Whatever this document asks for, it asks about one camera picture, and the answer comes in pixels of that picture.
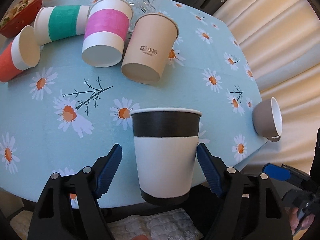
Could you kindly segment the black and white paper cup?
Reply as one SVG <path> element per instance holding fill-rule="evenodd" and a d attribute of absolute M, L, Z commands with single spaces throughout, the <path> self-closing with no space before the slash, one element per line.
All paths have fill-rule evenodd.
<path fill-rule="evenodd" d="M 139 187 L 146 202 L 176 205 L 188 198 L 201 115 L 170 107 L 131 113 Z"/>

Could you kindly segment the red-banded paper cup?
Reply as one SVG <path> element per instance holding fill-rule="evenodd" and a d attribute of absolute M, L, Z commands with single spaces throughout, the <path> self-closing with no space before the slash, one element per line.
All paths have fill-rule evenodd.
<path fill-rule="evenodd" d="M 34 28 L 25 26 L 1 53 L 1 82 L 6 83 L 40 61 L 40 46 L 36 42 Z"/>

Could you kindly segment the beige paper cup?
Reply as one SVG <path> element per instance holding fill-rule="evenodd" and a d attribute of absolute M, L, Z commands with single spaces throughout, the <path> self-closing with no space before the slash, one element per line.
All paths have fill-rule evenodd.
<path fill-rule="evenodd" d="M 135 24 L 123 58 L 122 74 L 138 83 L 156 84 L 162 77 L 178 34 L 175 21 L 163 14 L 141 16 Z"/>

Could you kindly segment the green-banded paper cup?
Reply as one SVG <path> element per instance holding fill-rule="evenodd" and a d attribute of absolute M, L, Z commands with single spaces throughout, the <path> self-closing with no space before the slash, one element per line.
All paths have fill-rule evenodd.
<path fill-rule="evenodd" d="M 34 35 L 39 46 L 85 33 L 88 5 L 42 7 L 34 21 Z"/>

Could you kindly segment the pink-banded paper cup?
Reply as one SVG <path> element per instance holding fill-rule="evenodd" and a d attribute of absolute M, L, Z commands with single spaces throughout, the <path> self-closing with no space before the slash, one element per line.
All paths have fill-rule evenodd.
<path fill-rule="evenodd" d="M 89 11 L 82 59 L 93 67 L 118 64 L 132 16 L 132 7 L 126 0 L 97 1 Z"/>

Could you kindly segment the clear glass cup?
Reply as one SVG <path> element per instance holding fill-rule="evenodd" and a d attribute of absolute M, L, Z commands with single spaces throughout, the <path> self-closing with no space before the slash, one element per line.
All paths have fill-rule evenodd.
<path fill-rule="evenodd" d="M 133 10 L 133 15 L 130 21 L 129 29 L 126 35 L 126 40 L 132 36 L 137 20 L 145 14 L 155 13 L 159 10 L 162 0 L 126 0 Z"/>

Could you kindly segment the grey ceramic mug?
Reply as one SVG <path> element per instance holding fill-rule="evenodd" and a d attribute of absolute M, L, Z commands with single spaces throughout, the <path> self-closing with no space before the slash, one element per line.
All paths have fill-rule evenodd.
<path fill-rule="evenodd" d="M 283 132 L 283 120 L 275 97 L 263 100 L 253 109 L 253 125 L 256 133 L 270 142 L 278 142 Z"/>

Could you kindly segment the daisy-print blue tablecloth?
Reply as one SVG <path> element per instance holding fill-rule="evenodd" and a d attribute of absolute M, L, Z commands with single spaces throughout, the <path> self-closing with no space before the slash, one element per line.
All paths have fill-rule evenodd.
<path fill-rule="evenodd" d="M 162 78 L 127 79 L 120 65 L 96 68 L 81 57 L 82 36 L 46 44 L 39 64 L 1 84 L 1 189 L 36 202 L 53 172 L 74 174 L 114 144 L 123 158 L 101 207 L 141 203 L 132 110 L 201 111 L 200 142 L 241 169 L 266 140 L 252 124 L 259 89 L 236 36 L 221 20 L 170 0 L 161 13 L 179 27 Z"/>

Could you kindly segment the cream curtain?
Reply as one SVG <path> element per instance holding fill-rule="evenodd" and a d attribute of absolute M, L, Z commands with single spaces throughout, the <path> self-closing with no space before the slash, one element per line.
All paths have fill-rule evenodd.
<path fill-rule="evenodd" d="M 283 135 L 245 167 L 266 163 L 309 172 L 319 129 L 319 18 L 308 0 L 228 0 L 215 13 L 231 30 L 253 71 L 261 97 L 275 97 Z"/>

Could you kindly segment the red bowl of snacks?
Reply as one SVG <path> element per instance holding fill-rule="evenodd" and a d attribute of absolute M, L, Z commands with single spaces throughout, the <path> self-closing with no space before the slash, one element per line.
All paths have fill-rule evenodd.
<path fill-rule="evenodd" d="M 35 20 L 42 7 L 43 0 L 21 0 L 9 9 L 1 20 L 1 35 L 15 37 L 26 26 Z"/>

